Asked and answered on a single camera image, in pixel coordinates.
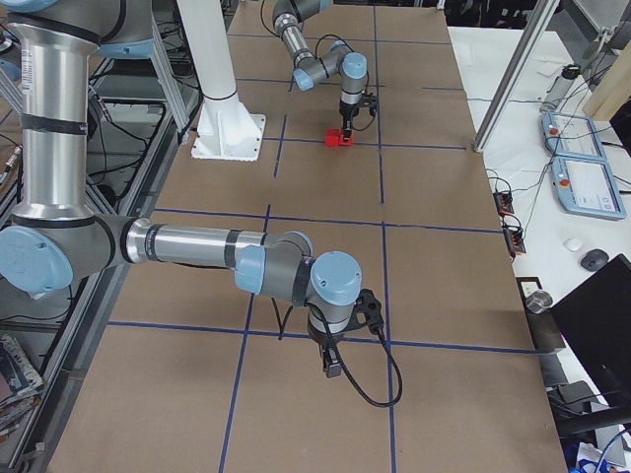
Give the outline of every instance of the black screen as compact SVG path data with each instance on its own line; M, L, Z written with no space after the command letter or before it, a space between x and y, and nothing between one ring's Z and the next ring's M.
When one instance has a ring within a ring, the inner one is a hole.
M577 358L611 406L631 405L631 263L619 254L552 308Z

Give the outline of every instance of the white desk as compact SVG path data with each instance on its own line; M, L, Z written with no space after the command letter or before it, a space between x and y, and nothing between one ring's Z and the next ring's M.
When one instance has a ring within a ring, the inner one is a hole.
M450 28L458 69L476 130L497 90L521 33L511 30ZM557 33L546 32L523 71L511 97L512 101L484 151L487 168L507 179L514 189L535 184L550 159L550 152L546 150L542 138L539 104L520 101L539 101L544 98L561 67L571 62L572 58ZM577 80L571 91L582 82ZM582 114L581 104L590 94L587 88L584 89L584 93L576 94L568 101L563 111ZM607 126L608 122L596 123L597 129ZM612 129L601 132L600 139L620 143ZM629 155L619 148L605 147L605 151L614 173L631 180ZM618 185L620 189L628 188L621 182ZM498 186L500 189L504 188L501 183ZM536 190L535 187L514 194L516 215L524 225ZM627 211L631 211L631 199L625 198L624 203ZM579 251L571 252L563 246L563 242L569 237L577 237L584 243ZM593 274L579 264L583 255L593 248L603 249L610 257L618 253L631 257L631 217L610 222L565 213L556 198L548 172L527 227L527 254L518 256L513 264L515 275L537 276L543 288L555 301L559 301ZM586 380L594 392L597 392L597 388L569 349L559 354L559 360L570 382ZM631 456L627 455L628 464L631 464L630 460Z

